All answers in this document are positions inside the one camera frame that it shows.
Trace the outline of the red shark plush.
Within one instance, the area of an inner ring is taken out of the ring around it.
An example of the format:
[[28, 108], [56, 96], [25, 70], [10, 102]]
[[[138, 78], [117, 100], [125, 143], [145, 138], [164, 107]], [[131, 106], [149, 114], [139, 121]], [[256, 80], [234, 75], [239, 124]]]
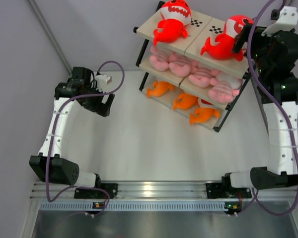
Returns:
[[186, 38], [186, 27], [191, 24], [191, 8], [185, 0], [169, 0], [159, 9], [162, 17], [153, 31], [153, 45], [158, 42], [172, 43], [178, 38]]
[[232, 51], [235, 37], [239, 35], [248, 23], [253, 24], [254, 20], [246, 15], [233, 15], [225, 21], [224, 30], [215, 37], [216, 45], [211, 44], [211, 38], [208, 37], [201, 48], [200, 55], [208, 53], [216, 60], [236, 59], [242, 61], [244, 53], [242, 50], [234, 53]]

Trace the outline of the pink striped plush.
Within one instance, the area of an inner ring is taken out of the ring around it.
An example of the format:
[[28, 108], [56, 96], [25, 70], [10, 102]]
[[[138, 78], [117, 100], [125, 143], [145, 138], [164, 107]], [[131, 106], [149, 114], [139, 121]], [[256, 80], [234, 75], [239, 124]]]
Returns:
[[157, 71], [166, 71], [167, 69], [171, 71], [170, 63], [178, 57], [176, 52], [169, 53], [158, 49], [155, 45], [151, 46], [150, 52], [149, 62]]
[[208, 68], [193, 68], [191, 74], [188, 76], [188, 80], [201, 88], [206, 88], [210, 85], [210, 81], [213, 77], [218, 75], [220, 71], [218, 69], [208, 69]]
[[192, 72], [192, 67], [195, 65], [196, 61], [187, 56], [180, 55], [173, 52], [169, 56], [169, 69], [171, 72], [178, 77], [186, 77]]
[[213, 87], [209, 90], [208, 96], [220, 104], [231, 103], [240, 94], [242, 83], [243, 81], [240, 78], [215, 70], [212, 72], [210, 80]]

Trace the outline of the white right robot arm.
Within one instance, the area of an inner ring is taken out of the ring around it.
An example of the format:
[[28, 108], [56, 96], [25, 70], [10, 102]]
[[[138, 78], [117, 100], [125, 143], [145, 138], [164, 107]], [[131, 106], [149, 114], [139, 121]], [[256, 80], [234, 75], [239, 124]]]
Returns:
[[292, 143], [290, 133], [298, 138], [298, 78], [292, 72], [298, 59], [298, 34], [277, 30], [272, 35], [264, 27], [246, 24], [239, 33], [233, 52], [248, 44], [254, 77], [269, 136], [270, 155], [265, 167], [227, 173], [222, 177], [222, 191], [228, 197], [240, 188], [257, 190], [298, 185], [298, 142]]

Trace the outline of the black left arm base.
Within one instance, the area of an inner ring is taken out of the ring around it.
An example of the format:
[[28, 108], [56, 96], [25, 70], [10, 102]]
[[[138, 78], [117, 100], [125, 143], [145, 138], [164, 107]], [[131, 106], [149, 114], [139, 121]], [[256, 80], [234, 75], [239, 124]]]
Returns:
[[92, 188], [76, 188], [74, 193], [75, 199], [113, 199], [117, 196], [117, 183], [102, 183], [97, 190]]

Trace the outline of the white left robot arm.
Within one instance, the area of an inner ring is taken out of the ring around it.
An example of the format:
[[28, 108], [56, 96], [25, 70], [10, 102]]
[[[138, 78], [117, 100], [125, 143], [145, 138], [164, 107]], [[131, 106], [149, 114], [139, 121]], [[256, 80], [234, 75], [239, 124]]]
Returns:
[[42, 147], [32, 155], [29, 165], [40, 181], [70, 186], [83, 186], [91, 198], [102, 193], [99, 175], [85, 172], [69, 159], [69, 141], [79, 110], [85, 109], [102, 117], [110, 114], [115, 95], [103, 102], [104, 88], [112, 77], [93, 73], [85, 67], [74, 67], [67, 82], [55, 88], [51, 123]]

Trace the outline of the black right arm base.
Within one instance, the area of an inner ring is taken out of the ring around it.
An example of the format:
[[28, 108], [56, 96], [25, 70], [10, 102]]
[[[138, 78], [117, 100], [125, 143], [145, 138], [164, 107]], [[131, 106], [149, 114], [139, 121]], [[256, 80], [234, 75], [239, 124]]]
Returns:
[[206, 192], [208, 199], [248, 199], [252, 198], [248, 188], [230, 188], [221, 182], [206, 183]]

